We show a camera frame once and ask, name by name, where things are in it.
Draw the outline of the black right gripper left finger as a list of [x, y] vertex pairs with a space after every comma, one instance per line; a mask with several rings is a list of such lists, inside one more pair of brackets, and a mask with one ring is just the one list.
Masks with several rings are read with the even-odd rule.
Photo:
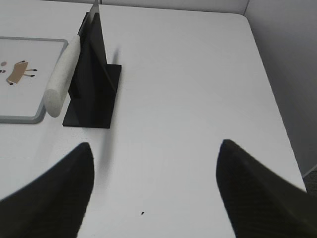
[[31, 183], [0, 201], [2, 238], [75, 238], [95, 180], [84, 142]]

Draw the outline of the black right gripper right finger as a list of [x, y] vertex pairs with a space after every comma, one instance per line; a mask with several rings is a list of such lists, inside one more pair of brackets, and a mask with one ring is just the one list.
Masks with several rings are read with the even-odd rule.
[[223, 140], [216, 182], [237, 238], [315, 238], [317, 199]]

